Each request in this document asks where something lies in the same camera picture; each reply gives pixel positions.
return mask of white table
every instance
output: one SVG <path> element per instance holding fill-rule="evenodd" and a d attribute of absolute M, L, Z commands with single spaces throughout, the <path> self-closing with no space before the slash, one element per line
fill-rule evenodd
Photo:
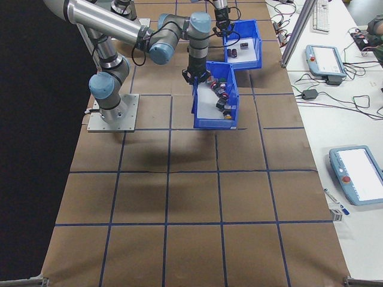
<path fill-rule="evenodd" d="M 277 4 L 272 0 L 266 0 L 266 2 L 271 5 Z M 296 0 L 295 3 L 299 7 L 303 5 L 304 0 Z M 282 10 L 282 6 L 285 5 L 278 6 L 281 11 L 291 11 L 291 7 L 285 7 Z M 271 7 L 268 8 L 271 16 L 276 14 Z M 288 32 L 293 31 L 298 16 L 296 13 L 290 17 L 290 24 L 285 28 Z M 330 33 L 328 35 L 311 32 L 311 19 L 309 20 L 287 65 L 291 84 L 301 91 L 312 85 L 312 83 L 306 82 L 306 84 L 297 86 L 294 83 L 305 72 L 309 71 L 304 55 L 305 47 L 308 44 L 335 46 L 344 61 L 343 50 L 353 42 L 348 31 L 356 27 L 356 24 L 341 0 L 330 2 L 329 16 Z M 370 52 L 366 57 L 362 57 L 355 44 L 346 50 L 347 62 L 370 60 L 376 60 L 373 53 Z M 348 78 L 339 87 L 320 84 L 315 89 L 325 91 L 341 100 L 351 100 L 353 96 L 368 94 L 371 99 L 371 108 L 367 112 L 374 113 L 383 106 L 383 93 L 380 91 L 380 88 L 383 87 L 382 71 L 380 65 L 373 65 L 373 67 L 367 68 L 365 76 L 356 77 L 354 81 L 350 81 Z M 314 102 L 342 106 L 341 103 L 323 94 L 319 95 Z M 380 167 L 383 168 L 383 121 L 374 121 L 356 112 L 308 104 L 299 104 L 299 111 L 323 187 L 328 188 L 351 213 L 348 216 L 344 215 L 341 222 L 335 222 L 350 275 L 357 279 L 382 280 L 383 204 L 370 206 L 349 204 L 330 167 L 329 150 L 340 146 L 367 145 Z M 330 208 L 336 207 L 329 198 L 327 198 L 327 202 Z"/>

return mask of blue plastic bin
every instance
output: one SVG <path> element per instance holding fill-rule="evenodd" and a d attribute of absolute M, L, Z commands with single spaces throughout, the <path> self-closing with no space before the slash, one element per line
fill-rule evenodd
<path fill-rule="evenodd" d="M 232 119 L 211 119 L 211 118 L 198 118 L 198 92 L 197 88 L 193 89 L 193 107 L 191 113 L 194 114 L 194 128 L 195 129 L 211 129 L 211 130 L 227 130 L 236 129 L 238 122 L 238 108 L 239 108 L 239 95 L 237 83 L 234 76 L 234 70 L 231 64 L 222 62 L 206 62 L 206 68 L 210 71 L 211 75 L 215 78 L 226 79 L 226 93 L 229 94 L 227 105 L 232 106 Z"/>
<path fill-rule="evenodd" d="M 234 22 L 234 31 L 241 35 L 241 39 L 248 38 L 249 46 L 253 45 L 256 60 L 246 62 L 230 62 L 234 70 L 251 70 L 262 68 L 262 40 L 259 34 L 257 21 L 252 20 L 238 20 Z M 238 39 L 238 35 L 231 33 L 229 36 L 223 38 L 223 45 L 227 45 L 228 41 Z M 225 47 L 225 62 L 228 62 L 227 49 L 232 47 Z"/>

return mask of brown cardboard floor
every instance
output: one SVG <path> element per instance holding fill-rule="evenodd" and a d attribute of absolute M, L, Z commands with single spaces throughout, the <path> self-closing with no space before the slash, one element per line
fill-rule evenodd
<path fill-rule="evenodd" d="M 132 68 L 122 90 L 141 94 L 137 131 L 88 133 L 84 119 L 42 270 L 52 286 L 342 286 L 348 270 L 266 4 L 236 4 L 264 39 L 263 68 L 236 73 L 239 129 L 193 130 L 186 43 L 167 66 Z M 154 20 L 212 15 L 201 2 L 136 6 Z"/>

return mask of keyboard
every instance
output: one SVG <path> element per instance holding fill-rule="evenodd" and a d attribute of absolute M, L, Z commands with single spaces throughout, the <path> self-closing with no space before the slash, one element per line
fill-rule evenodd
<path fill-rule="evenodd" d="M 329 0 L 317 0 L 312 13 L 311 30 L 317 33 L 328 34 L 330 32 L 329 25 Z"/>

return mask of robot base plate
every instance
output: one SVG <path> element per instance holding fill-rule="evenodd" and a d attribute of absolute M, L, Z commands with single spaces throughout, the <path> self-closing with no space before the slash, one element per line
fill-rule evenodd
<path fill-rule="evenodd" d="M 88 132 L 90 133 L 115 133 L 115 132 L 134 132 L 136 126 L 137 109 L 139 94 L 124 94 L 121 100 L 127 105 L 127 114 L 125 117 L 116 120 L 114 123 L 107 123 L 101 118 L 99 112 L 90 114 Z M 93 109 L 98 109 L 99 106 L 95 101 Z"/>

